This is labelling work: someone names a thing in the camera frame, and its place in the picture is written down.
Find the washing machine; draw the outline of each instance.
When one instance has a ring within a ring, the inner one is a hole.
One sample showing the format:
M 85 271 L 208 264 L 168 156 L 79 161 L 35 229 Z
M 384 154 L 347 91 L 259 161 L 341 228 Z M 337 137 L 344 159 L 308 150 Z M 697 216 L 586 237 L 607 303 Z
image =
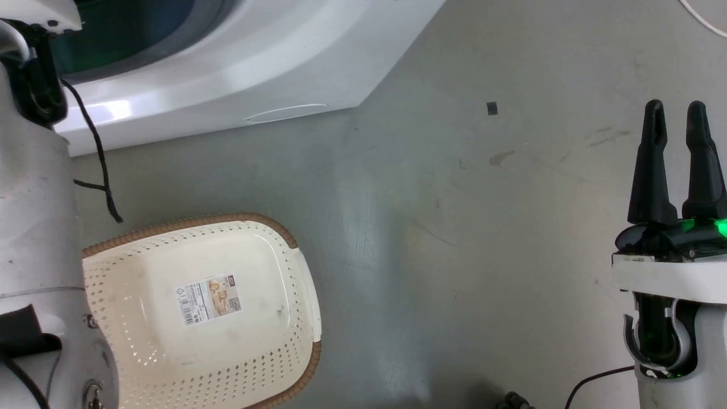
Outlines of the washing machine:
M 52 49 L 114 149 L 358 106 L 443 2 L 75 0 Z M 91 153 L 67 98 L 55 130 Z

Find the white cable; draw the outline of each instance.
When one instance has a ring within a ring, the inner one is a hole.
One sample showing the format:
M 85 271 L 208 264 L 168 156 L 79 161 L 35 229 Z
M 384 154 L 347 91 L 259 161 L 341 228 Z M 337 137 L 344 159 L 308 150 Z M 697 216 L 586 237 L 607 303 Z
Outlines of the white cable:
M 727 39 L 727 33 L 720 30 L 719 28 L 716 28 L 715 26 L 711 25 L 708 21 L 706 21 L 701 15 L 699 15 L 698 12 L 687 2 L 687 0 L 679 0 L 679 2 L 684 6 L 686 11 L 691 14 L 692 17 L 696 18 L 697 21 L 699 21 L 704 27 L 709 28 L 710 31 L 717 34 L 718 36 L 722 36 Z

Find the black cable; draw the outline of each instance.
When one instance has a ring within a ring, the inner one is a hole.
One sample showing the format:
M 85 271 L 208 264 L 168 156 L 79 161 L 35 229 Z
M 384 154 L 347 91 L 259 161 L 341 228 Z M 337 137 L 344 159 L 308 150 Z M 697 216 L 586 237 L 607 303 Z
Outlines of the black cable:
M 76 91 L 76 88 L 73 88 L 73 85 L 69 84 L 68 81 L 64 80 L 63 78 L 60 79 L 60 83 L 63 84 L 66 88 L 68 88 L 69 91 L 71 91 L 71 94 L 73 94 L 73 97 L 76 99 L 76 102 L 79 105 L 79 108 L 81 109 L 81 114 L 84 116 L 84 119 L 86 120 L 86 124 L 88 125 L 89 129 L 91 130 L 91 133 L 93 134 L 93 140 L 96 143 L 96 152 L 98 153 L 98 160 L 101 162 L 101 173 L 103 174 L 103 185 L 97 185 L 95 183 L 87 183 L 81 180 L 73 179 L 73 182 L 78 186 L 83 186 L 84 188 L 92 188 L 96 190 L 101 190 L 106 194 L 106 207 L 108 207 L 108 212 L 111 214 L 111 217 L 117 222 L 122 223 L 124 219 L 119 215 L 118 210 L 116 210 L 116 203 L 113 202 L 113 196 L 111 195 L 111 185 L 108 182 L 108 168 L 106 167 L 106 155 L 103 152 L 103 145 L 101 144 L 101 137 L 98 135 L 98 131 L 96 130 L 96 126 L 93 125 L 93 121 L 91 120 L 91 116 L 89 115 L 88 111 L 86 110 L 86 106 L 84 105 L 84 101 L 81 99 L 81 95 Z
M 581 389 L 581 386 L 587 384 L 588 382 L 595 381 L 596 379 L 603 378 L 609 375 L 614 375 L 616 373 L 621 372 L 628 372 L 630 370 L 634 370 L 634 366 L 626 366 L 619 369 L 613 369 L 613 370 L 607 370 L 606 372 L 599 373 L 594 376 L 589 376 L 588 378 L 580 381 L 575 388 L 573 388 L 573 391 L 571 392 L 571 396 L 568 397 L 568 401 L 566 402 L 566 409 L 569 409 L 571 407 L 571 403 L 573 402 L 573 398 L 576 397 L 576 392 L 578 392 L 578 389 Z
M 31 377 L 18 365 L 15 361 L 11 360 L 2 350 L 0 350 L 0 362 L 5 365 L 10 372 L 12 372 L 18 379 L 28 388 L 33 397 L 36 398 L 36 402 L 41 409 L 50 409 L 48 405 L 48 399 L 43 396 L 43 392 L 38 385 L 31 379 Z

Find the metal screw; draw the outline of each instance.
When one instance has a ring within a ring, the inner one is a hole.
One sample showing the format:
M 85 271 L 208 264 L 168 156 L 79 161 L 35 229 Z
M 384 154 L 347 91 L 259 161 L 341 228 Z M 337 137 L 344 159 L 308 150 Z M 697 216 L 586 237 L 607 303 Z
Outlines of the metal screw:
M 92 330 L 95 330 L 96 328 L 98 328 L 98 322 L 96 321 L 96 318 L 93 316 L 93 314 L 86 315 L 86 324 Z

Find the product label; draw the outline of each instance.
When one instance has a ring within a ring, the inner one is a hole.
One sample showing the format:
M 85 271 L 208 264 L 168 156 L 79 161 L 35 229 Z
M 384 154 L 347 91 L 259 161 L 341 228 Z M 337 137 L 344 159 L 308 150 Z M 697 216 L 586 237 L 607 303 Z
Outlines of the product label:
M 219 276 L 177 288 L 177 305 L 185 326 L 242 311 L 234 276 Z

